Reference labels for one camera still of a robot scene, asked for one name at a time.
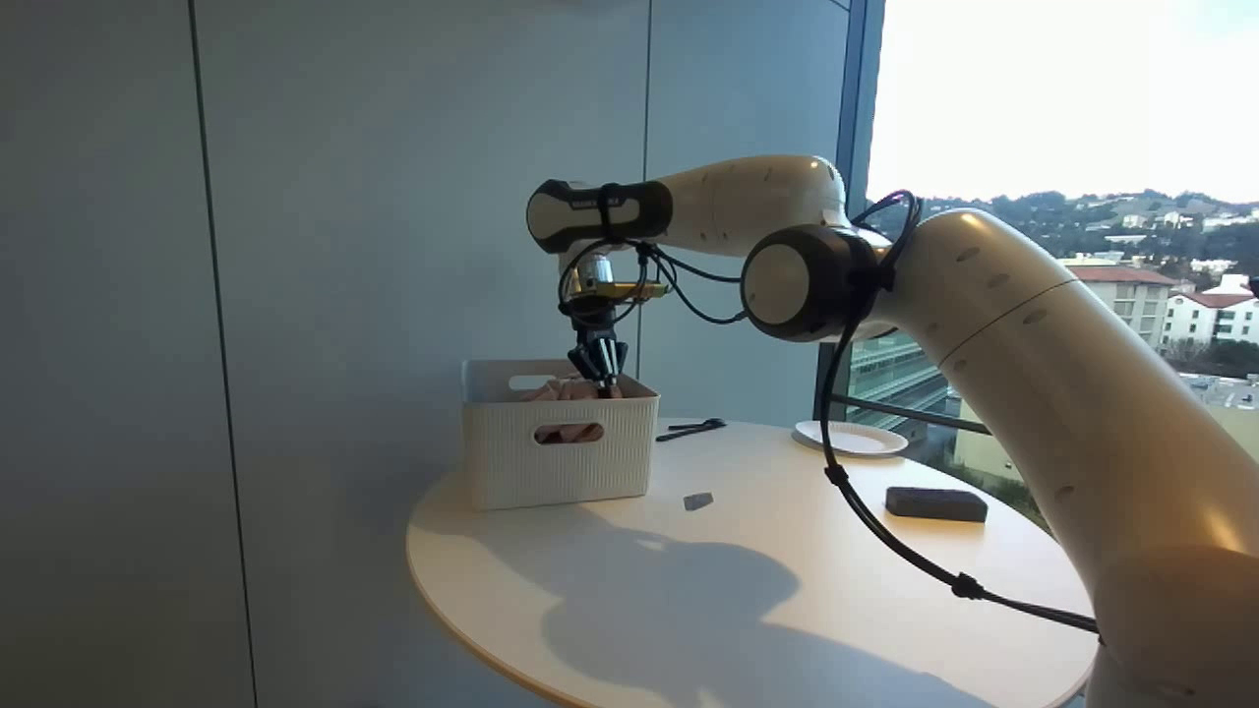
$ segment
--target window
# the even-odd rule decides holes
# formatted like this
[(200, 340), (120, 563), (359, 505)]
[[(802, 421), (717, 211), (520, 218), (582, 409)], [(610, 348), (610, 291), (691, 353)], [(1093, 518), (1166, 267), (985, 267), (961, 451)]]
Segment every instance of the window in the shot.
[[(855, 10), (882, 15), (868, 23), (877, 78), (855, 130), (868, 130), (868, 172), (840, 163), (856, 167), (855, 205), (914, 189), (928, 211), (989, 210), (1059, 261), (1156, 273), (1166, 284), (1120, 284), (1109, 307), (1131, 319), (1135, 333), (1208, 340), (1211, 314), (1172, 297), (1170, 278), (1211, 288), (1208, 273), (1191, 273), (1197, 261), (1238, 253), (1202, 223), (1259, 202), (1251, 180), (1259, 101), (1247, 92), (1259, 67), (1259, 6), (855, 0)], [(922, 371), (886, 365), (872, 385), (872, 371), (867, 379), (855, 365), (844, 392), (966, 419), (948, 383)], [(965, 478), (1006, 478), (1002, 462), (966, 462), (965, 438), (915, 451)]]

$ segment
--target robotic arm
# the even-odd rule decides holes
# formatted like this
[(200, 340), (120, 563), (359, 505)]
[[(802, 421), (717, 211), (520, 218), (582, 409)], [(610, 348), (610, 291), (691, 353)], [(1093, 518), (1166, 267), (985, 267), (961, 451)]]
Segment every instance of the robotic arm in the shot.
[(1259, 706), (1259, 468), (1063, 265), (985, 211), (893, 247), (840, 218), (817, 159), (746, 159), (629, 189), (548, 180), (548, 253), (659, 242), (737, 253), (746, 319), (825, 340), (905, 328), (1019, 463), (1100, 626), (1091, 706)]

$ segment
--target round table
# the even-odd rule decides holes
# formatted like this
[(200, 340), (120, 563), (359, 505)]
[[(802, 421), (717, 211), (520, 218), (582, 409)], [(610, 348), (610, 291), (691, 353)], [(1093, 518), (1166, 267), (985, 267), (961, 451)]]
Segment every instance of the round table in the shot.
[[(888, 485), (965, 485), (899, 458), (840, 462), (922, 554), (1091, 613), (1019, 510), (979, 493), (985, 525), (886, 516)], [(641, 500), (476, 510), (464, 478), (440, 478), (404, 550), (451, 639), (561, 706), (1063, 706), (1096, 652), (888, 554), (825, 485), (822, 449), (767, 425), (657, 444)]]

